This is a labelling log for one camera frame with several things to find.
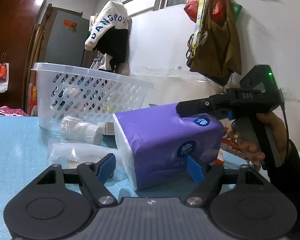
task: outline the tissue package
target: tissue package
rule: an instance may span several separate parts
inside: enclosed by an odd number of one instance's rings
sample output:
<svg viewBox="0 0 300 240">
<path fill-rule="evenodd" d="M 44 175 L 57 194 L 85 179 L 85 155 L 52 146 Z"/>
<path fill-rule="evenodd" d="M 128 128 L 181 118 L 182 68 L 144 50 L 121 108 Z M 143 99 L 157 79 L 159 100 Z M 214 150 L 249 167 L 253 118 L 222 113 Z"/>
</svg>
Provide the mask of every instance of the tissue package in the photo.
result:
<svg viewBox="0 0 300 240">
<path fill-rule="evenodd" d="M 185 171 L 190 153 L 206 163 L 218 157 L 222 123 L 207 114 L 181 118 L 176 105 L 114 114 L 115 140 L 134 190 Z"/>
</svg>

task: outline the reddish-brown wooden door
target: reddish-brown wooden door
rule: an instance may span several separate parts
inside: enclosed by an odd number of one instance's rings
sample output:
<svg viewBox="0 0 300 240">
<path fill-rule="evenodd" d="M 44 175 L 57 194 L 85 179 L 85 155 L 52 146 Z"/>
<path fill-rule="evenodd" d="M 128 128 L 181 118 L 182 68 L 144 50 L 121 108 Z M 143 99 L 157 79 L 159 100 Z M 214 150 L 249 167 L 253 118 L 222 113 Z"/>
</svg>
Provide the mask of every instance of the reddish-brown wooden door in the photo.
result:
<svg viewBox="0 0 300 240">
<path fill-rule="evenodd" d="M 0 0 L 0 59 L 6 53 L 9 63 L 9 85 L 0 94 L 0 106 L 22 108 L 22 82 L 26 53 L 45 0 Z"/>
</svg>

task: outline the black sleeve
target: black sleeve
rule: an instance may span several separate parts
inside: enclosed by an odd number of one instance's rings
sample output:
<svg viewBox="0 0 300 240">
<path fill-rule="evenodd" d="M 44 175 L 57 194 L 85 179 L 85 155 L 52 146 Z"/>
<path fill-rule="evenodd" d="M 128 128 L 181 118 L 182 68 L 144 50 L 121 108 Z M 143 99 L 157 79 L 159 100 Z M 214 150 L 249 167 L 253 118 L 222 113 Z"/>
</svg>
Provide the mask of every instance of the black sleeve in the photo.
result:
<svg viewBox="0 0 300 240">
<path fill-rule="evenodd" d="M 300 228 L 300 157 L 292 141 L 290 145 L 291 149 L 284 164 L 279 168 L 268 169 L 268 176 L 271 183 L 295 205 L 298 213 L 295 230 L 298 230 Z"/>
</svg>

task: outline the vinda logo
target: vinda logo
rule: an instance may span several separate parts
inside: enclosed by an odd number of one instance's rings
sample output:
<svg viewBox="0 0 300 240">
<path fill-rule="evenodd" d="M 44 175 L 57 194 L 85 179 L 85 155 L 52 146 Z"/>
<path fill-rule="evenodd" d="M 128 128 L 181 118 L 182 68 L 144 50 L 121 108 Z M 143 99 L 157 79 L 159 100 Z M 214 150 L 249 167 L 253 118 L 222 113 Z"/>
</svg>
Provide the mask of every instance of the vinda logo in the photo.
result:
<svg viewBox="0 0 300 240">
<path fill-rule="evenodd" d="M 185 158 L 188 154 L 192 153 L 195 150 L 195 147 L 196 147 L 195 141 L 187 141 L 183 143 L 177 151 L 177 157 Z"/>
<path fill-rule="evenodd" d="M 204 117 L 200 117 L 197 118 L 193 121 L 195 124 L 199 125 L 199 126 L 208 126 L 210 123 L 210 120 L 208 118 L 204 118 Z"/>
</svg>

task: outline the human hand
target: human hand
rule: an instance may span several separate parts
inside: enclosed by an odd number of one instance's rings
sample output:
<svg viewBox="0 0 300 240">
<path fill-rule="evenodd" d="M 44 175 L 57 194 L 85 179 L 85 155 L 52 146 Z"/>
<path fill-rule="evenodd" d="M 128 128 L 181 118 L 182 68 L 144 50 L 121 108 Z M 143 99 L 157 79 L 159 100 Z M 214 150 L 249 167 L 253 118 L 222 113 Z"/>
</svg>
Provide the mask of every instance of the human hand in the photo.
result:
<svg viewBox="0 0 300 240">
<path fill-rule="evenodd" d="M 287 133 L 283 121 L 273 112 L 257 114 L 257 118 L 260 122 L 270 125 L 280 159 L 283 163 L 287 151 Z M 235 133 L 232 128 L 229 128 L 227 131 L 229 137 L 233 137 Z M 254 165 L 261 165 L 263 163 L 266 156 L 254 142 L 247 142 L 240 138 L 240 135 L 237 141 L 242 151 Z"/>
</svg>

